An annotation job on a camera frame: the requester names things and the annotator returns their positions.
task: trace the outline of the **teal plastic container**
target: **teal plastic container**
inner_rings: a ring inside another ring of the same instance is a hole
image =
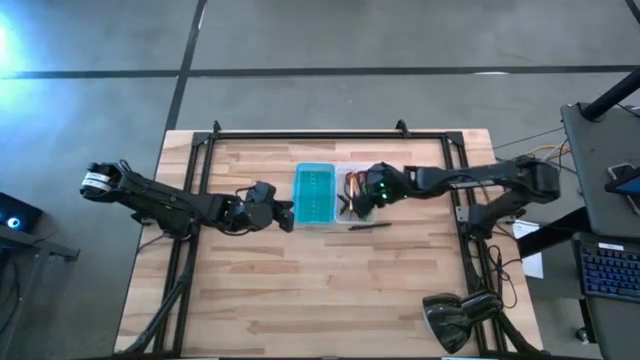
[[[293,184],[293,213],[296,224],[333,223],[335,187],[335,169],[332,164],[298,164]]]

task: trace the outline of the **black lamp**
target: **black lamp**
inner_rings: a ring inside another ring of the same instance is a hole
[[[482,290],[462,299],[455,294],[438,294],[422,299],[425,322],[431,327],[442,347],[458,352],[471,336],[473,326],[495,318],[505,335],[520,353],[543,353],[529,344],[502,312],[498,294]]]

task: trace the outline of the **wooden table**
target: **wooden table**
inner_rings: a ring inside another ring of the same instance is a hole
[[[461,131],[471,166],[495,161],[487,130]],[[158,181],[182,188],[192,134],[167,133]],[[262,180],[277,187],[277,199],[288,200],[299,162],[379,161],[397,168],[444,167],[442,147],[435,140],[217,141],[208,190],[232,193]],[[500,191],[489,188],[492,198]],[[482,202],[480,191],[477,197]],[[379,220],[393,225],[360,232],[296,228],[290,234],[272,225],[243,237],[204,228],[182,355],[446,355],[425,326],[421,300],[441,292],[468,295],[451,199],[408,199],[376,211]],[[159,233],[145,229],[141,243]],[[494,236],[490,243],[500,246],[504,261],[518,257],[511,239]],[[161,240],[138,255],[116,350],[131,344],[156,312],[170,248],[169,240]],[[518,296],[517,306],[506,312],[525,338],[541,348],[522,267],[513,263],[506,270]],[[506,304],[514,301],[508,283],[504,298]],[[169,336],[174,324],[170,319]],[[456,355],[477,351],[473,337]]]

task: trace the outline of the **blue light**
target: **blue light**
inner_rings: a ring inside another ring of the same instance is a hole
[[[7,220],[7,225],[9,225],[10,228],[15,229],[18,226],[20,226],[20,220],[18,220],[16,218],[11,218],[11,219]]]

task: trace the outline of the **keyboard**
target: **keyboard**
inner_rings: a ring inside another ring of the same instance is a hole
[[[573,243],[583,294],[640,303],[640,247],[616,238],[576,235]]]

